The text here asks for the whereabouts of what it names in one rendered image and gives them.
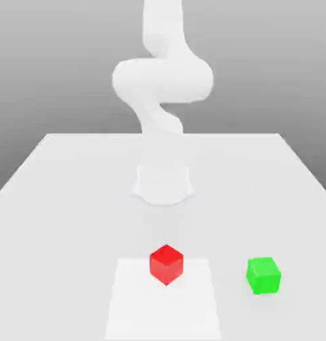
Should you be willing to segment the small red cube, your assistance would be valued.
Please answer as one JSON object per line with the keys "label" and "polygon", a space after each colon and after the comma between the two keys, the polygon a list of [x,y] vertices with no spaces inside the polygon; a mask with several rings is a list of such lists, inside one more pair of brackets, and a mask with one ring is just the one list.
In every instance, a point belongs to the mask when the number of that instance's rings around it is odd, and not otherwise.
{"label": "small red cube", "polygon": [[149,257],[150,273],[164,285],[180,277],[184,270],[184,255],[165,244]]}

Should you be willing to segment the small green cube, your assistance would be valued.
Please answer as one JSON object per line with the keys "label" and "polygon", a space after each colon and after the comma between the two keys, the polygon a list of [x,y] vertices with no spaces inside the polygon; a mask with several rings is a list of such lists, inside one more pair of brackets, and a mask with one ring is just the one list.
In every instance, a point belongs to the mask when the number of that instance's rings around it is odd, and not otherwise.
{"label": "small green cube", "polygon": [[281,271],[272,257],[251,258],[246,278],[254,294],[274,294],[279,290]]}

